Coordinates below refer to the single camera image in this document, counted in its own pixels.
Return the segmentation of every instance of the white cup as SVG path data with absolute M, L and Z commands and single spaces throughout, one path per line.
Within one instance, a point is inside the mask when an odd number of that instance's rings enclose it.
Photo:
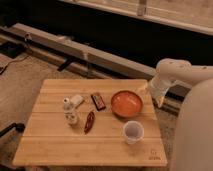
M 137 121 L 128 121 L 123 126 L 123 136 L 127 144 L 135 144 L 144 137 L 143 125 Z

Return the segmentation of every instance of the white robot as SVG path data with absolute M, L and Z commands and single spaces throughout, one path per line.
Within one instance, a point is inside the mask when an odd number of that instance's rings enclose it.
M 213 67 L 163 59 L 156 72 L 148 89 L 159 107 L 177 80 L 193 86 L 178 116 L 170 171 L 213 171 Z

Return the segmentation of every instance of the red chili pepper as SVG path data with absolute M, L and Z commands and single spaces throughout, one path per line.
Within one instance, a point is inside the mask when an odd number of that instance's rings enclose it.
M 85 134 L 87 134 L 92 129 L 94 121 L 95 121 L 95 114 L 93 111 L 91 111 L 87 116 L 87 122 L 84 127 Z

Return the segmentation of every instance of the small white container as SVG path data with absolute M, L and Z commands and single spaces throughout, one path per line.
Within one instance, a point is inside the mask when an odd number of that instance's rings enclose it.
M 143 125 L 137 121 L 128 121 L 123 126 L 123 136 L 127 144 L 135 144 L 144 137 Z
M 78 122 L 78 115 L 75 112 L 75 109 L 73 109 L 71 113 L 66 113 L 65 116 L 66 116 L 66 118 L 68 120 L 69 125 L 75 125 L 75 124 L 77 124 L 77 122 Z
M 73 108 L 73 104 L 71 103 L 70 99 L 69 98 L 64 98 L 63 99 L 63 109 L 65 111 L 68 111 L 68 110 L 71 110 Z

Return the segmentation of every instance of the wooden table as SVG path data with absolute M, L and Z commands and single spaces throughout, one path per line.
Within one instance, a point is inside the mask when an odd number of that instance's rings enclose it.
M 167 159 L 158 121 L 146 80 L 45 80 L 18 146 L 13 164 L 16 166 L 166 166 Z M 140 121 L 145 137 L 128 145 L 122 136 L 127 121 L 116 117 L 110 100 L 119 90 L 131 90 L 144 102 Z M 107 108 L 97 112 L 90 97 L 100 92 Z M 62 100 L 80 94 L 85 101 L 77 109 L 79 124 L 71 127 L 63 112 Z M 88 113 L 94 109 L 96 120 L 85 135 Z

